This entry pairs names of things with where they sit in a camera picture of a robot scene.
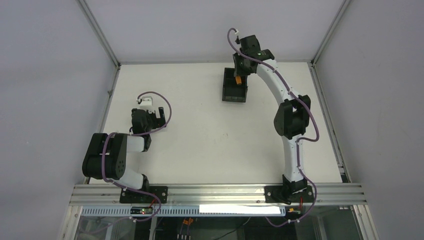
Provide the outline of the orange black screwdriver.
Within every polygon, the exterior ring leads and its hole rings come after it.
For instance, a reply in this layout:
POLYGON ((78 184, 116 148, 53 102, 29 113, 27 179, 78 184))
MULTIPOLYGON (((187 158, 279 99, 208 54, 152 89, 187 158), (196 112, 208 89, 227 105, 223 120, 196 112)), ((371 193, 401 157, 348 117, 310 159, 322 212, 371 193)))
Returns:
POLYGON ((242 84, 242 78, 240 76, 236 76, 235 77, 235 82, 238 86, 240 86, 242 84))

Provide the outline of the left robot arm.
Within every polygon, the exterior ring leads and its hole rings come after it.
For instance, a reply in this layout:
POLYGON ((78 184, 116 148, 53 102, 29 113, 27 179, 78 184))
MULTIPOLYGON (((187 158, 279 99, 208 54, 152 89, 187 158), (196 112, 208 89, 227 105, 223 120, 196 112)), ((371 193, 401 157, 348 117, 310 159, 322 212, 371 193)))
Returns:
POLYGON ((150 132, 166 125, 163 107, 156 111, 131 110, 131 133, 94 133, 83 163, 85 177, 115 183, 124 189, 150 192, 148 177, 127 167, 128 153, 144 153, 151 146, 150 132))

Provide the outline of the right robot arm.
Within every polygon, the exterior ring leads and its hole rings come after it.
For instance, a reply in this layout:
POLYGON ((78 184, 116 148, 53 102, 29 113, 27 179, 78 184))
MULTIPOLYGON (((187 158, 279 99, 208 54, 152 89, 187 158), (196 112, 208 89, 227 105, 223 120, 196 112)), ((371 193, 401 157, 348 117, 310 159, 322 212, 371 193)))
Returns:
POLYGON ((274 96, 278 109, 273 125, 281 136, 284 153, 282 186, 270 191, 276 203, 291 204, 294 195, 307 189, 308 182, 302 175, 302 137, 310 122, 311 99, 294 91, 283 75, 274 55, 268 49, 261 49, 255 35, 237 37, 239 50, 233 54, 236 77, 257 74, 274 96))

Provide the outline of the black plastic bin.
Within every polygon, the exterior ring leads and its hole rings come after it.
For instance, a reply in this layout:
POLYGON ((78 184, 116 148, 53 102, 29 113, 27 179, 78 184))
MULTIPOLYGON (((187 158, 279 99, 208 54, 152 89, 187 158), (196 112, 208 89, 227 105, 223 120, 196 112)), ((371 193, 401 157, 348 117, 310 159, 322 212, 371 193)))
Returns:
POLYGON ((234 76, 235 69, 225 67, 223 72, 222 101, 245 103, 248 92, 248 77, 242 76, 242 84, 237 85, 234 76))

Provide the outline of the small electronics board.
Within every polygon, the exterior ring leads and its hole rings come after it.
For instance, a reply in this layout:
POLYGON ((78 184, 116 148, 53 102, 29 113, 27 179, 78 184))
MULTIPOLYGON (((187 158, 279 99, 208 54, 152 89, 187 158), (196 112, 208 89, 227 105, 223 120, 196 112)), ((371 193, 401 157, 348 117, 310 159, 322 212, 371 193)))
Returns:
POLYGON ((131 215, 151 215, 154 212, 152 207, 132 207, 130 209, 131 215))

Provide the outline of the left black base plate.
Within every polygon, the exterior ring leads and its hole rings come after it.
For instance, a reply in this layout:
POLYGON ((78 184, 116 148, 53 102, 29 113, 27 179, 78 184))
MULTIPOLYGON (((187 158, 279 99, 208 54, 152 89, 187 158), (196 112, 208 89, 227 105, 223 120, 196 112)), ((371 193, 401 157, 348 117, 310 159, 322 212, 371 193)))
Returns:
MULTIPOLYGON (((152 195, 157 196, 162 204, 166 204, 168 201, 168 186, 157 185, 149 188, 152 195)), ((153 200, 157 203, 158 201, 150 195, 137 193, 131 190, 122 190, 119 203, 121 204, 150 204, 153 200)))

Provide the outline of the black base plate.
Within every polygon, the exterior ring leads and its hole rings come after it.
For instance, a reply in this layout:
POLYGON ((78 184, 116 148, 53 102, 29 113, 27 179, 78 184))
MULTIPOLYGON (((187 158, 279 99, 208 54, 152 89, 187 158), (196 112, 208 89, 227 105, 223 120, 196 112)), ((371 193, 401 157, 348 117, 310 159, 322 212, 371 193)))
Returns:
POLYGON ((264 197, 266 203, 282 203, 290 205, 312 203, 315 197, 313 188, 308 185, 306 189, 298 192, 291 192, 285 185, 266 185, 264 187, 264 197))
MULTIPOLYGON (((168 201, 168 186, 157 185, 149 188, 152 195, 157 196, 162 204, 166 204, 168 201)), ((137 193, 131 190, 122 190, 119 203, 121 204, 150 204, 153 200, 157 203, 158 201, 150 195, 137 193)))

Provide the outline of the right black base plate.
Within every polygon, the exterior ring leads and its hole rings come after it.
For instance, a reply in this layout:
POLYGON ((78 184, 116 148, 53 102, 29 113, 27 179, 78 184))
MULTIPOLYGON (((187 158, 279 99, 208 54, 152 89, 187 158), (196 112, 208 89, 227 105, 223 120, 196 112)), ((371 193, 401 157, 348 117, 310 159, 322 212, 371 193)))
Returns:
POLYGON ((308 185, 306 189, 298 192, 291 192, 285 185, 266 185, 264 187, 264 197, 266 203, 282 203, 290 205, 312 203, 315 197, 313 188, 308 185))

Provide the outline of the aluminium frame rail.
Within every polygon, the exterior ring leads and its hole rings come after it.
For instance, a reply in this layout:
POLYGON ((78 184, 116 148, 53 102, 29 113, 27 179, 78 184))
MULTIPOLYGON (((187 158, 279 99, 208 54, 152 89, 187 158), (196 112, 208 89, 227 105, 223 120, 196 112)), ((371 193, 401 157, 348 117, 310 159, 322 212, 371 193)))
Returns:
MULTIPOLYGON (((229 204, 247 206, 283 205, 266 203, 265 186, 280 184, 168 184, 164 206, 198 206, 229 204)), ((317 206, 367 205, 359 183, 318 183, 313 190, 317 206)), ((77 184, 70 198, 71 206, 148 205, 149 203, 119 203, 122 189, 108 184, 77 184)))

